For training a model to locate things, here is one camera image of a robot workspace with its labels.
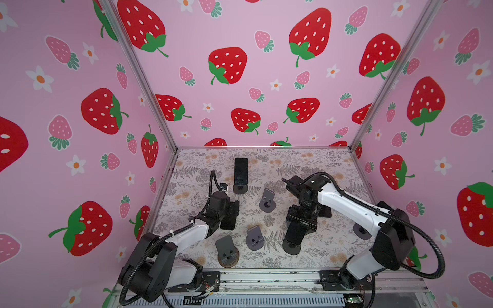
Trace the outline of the far right grey stand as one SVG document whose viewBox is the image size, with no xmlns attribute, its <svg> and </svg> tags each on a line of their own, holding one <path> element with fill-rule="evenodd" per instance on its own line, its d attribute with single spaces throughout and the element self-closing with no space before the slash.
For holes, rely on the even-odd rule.
<svg viewBox="0 0 493 308">
<path fill-rule="evenodd" d="M 363 241 L 367 241 L 372 237 L 370 233 L 368 233 L 361 225 L 357 223 L 353 225 L 353 232 Z"/>
</svg>

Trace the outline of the grey front middle stand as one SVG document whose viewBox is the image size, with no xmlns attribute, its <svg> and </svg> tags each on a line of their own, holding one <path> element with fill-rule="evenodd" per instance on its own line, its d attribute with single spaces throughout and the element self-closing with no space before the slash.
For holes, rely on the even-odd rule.
<svg viewBox="0 0 493 308">
<path fill-rule="evenodd" d="M 246 245 L 251 251 L 258 251 L 263 248 L 265 238 L 261 232 L 261 228 L 256 225 L 249 228 L 246 233 Z"/>
</svg>

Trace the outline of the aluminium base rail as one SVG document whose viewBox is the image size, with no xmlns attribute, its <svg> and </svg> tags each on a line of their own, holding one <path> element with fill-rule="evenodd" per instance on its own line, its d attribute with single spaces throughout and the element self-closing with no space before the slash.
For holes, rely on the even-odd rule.
<svg viewBox="0 0 493 308">
<path fill-rule="evenodd" d="M 139 299 L 131 307 L 436 307 L 423 279 L 410 273 L 382 272 L 354 290 L 328 282 L 332 269 L 211 269 L 213 290 L 177 287 L 157 299 Z"/>
</svg>

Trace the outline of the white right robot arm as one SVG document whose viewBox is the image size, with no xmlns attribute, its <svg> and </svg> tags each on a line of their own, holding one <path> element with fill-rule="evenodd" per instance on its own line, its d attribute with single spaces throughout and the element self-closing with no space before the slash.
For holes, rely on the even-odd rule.
<svg viewBox="0 0 493 308">
<path fill-rule="evenodd" d="M 383 270 L 398 270 L 415 246 L 409 219 L 401 210 L 388 210 L 366 204 L 347 194 L 335 180 L 324 173 L 284 181 L 287 190 L 299 203 L 286 216 L 288 229 L 282 244 L 284 251 L 297 255 L 304 237 L 317 231 L 318 218 L 330 218 L 336 212 L 353 220 L 374 238 L 372 247 L 351 257 L 339 271 L 346 285 L 363 280 Z"/>
</svg>

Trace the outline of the middle grey round stand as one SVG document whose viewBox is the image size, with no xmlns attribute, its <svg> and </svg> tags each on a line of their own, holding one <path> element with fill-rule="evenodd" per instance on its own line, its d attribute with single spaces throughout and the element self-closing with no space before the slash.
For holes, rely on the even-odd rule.
<svg viewBox="0 0 493 308">
<path fill-rule="evenodd" d="M 275 198 L 275 193 L 265 188 L 263 192 L 263 196 L 259 203 L 259 208 L 265 213 L 271 213 L 276 208 L 276 202 L 274 198 Z"/>
</svg>

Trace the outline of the wooden base grey stand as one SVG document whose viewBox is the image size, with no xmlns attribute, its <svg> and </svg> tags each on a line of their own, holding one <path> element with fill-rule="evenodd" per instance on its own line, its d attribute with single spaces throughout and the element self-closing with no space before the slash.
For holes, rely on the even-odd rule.
<svg viewBox="0 0 493 308">
<path fill-rule="evenodd" d="M 231 236 L 225 236 L 216 241 L 218 262 L 223 268 L 233 268 L 240 259 L 239 250 L 234 245 Z"/>
</svg>

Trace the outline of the black phone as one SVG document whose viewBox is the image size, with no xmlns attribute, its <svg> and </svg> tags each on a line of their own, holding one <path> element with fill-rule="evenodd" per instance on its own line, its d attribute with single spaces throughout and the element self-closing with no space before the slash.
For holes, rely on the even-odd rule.
<svg viewBox="0 0 493 308">
<path fill-rule="evenodd" d="M 236 228 L 236 220 L 240 211 L 240 202 L 231 201 L 226 208 L 225 217 L 222 219 L 220 228 L 222 230 L 233 231 Z"/>
<path fill-rule="evenodd" d="M 304 236 L 312 232 L 310 224 L 302 220 L 292 219 L 286 222 L 286 224 L 288 229 L 286 231 L 285 241 L 292 248 L 300 246 Z"/>
</svg>

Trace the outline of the dark front right stand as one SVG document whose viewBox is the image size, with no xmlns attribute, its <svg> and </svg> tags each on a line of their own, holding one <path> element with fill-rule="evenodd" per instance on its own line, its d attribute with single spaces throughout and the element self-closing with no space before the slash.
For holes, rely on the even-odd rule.
<svg viewBox="0 0 493 308">
<path fill-rule="evenodd" d="M 287 239 L 284 239 L 282 242 L 283 250 L 290 255 L 298 255 L 301 251 L 301 246 L 296 243 L 292 243 Z"/>
</svg>

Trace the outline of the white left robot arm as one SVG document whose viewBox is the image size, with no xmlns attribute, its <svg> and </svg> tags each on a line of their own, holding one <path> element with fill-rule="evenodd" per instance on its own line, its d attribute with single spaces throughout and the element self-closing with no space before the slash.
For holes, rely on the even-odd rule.
<svg viewBox="0 0 493 308">
<path fill-rule="evenodd" d="M 204 208 L 189 218 L 189 223 L 163 237 L 151 232 L 142 236 L 119 274 L 122 286 L 119 304 L 130 305 L 139 299 L 152 302 L 174 287 L 196 291 L 202 285 L 203 266 L 176 256 L 190 246 L 211 237 L 219 228 L 234 230 L 240 212 L 239 201 L 223 191 L 214 192 Z"/>
</svg>

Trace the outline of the back black round stand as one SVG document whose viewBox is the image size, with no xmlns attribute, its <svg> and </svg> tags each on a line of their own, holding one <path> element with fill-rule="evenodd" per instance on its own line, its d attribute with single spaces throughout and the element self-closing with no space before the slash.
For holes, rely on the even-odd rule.
<svg viewBox="0 0 493 308">
<path fill-rule="evenodd" d="M 233 185 L 233 192 L 234 194 L 237 195 L 244 195 L 248 192 L 249 186 L 248 185 Z"/>
</svg>

